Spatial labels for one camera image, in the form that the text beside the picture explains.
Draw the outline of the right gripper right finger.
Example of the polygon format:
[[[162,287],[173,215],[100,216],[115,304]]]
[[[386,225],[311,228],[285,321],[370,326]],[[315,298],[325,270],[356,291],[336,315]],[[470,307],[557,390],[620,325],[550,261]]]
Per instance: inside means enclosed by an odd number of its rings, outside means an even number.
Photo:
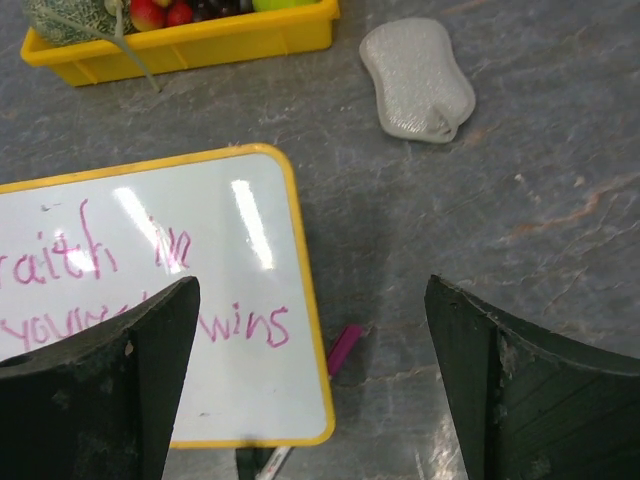
[[[638,478],[638,359],[553,333],[438,276],[424,305],[469,478]]]

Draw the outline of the yellow framed whiteboard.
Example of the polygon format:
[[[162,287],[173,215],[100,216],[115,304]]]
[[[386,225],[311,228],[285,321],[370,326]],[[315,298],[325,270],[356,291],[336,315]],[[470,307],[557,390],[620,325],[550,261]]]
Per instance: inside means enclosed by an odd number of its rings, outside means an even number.
[[[181,277],[200,313],[176,448],[325,442],[335,413],[293,168],[266,144],[5,184],[1,355]]]

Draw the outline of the white marker with magenta cap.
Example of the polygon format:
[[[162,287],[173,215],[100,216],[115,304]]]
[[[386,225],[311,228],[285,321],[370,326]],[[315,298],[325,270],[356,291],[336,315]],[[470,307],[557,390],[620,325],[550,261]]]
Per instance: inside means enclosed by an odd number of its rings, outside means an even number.
[[[361,326],[351,324],[344,328],[330,349],[327,359],[329,379],[332,380],[341,369],[350,352],[363,335]],[[286,462],[292,447],[277,447],[266,460],[262,469],[257,473],[257,480],[273,480],[277,477]]]

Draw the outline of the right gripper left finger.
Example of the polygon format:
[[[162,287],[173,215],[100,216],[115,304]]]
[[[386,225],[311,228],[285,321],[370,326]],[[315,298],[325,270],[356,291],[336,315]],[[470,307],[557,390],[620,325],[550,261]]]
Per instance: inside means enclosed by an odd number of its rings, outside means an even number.
[[[161,478],[199,307],[199,282],[188,276],[2,361],[2,478]]]

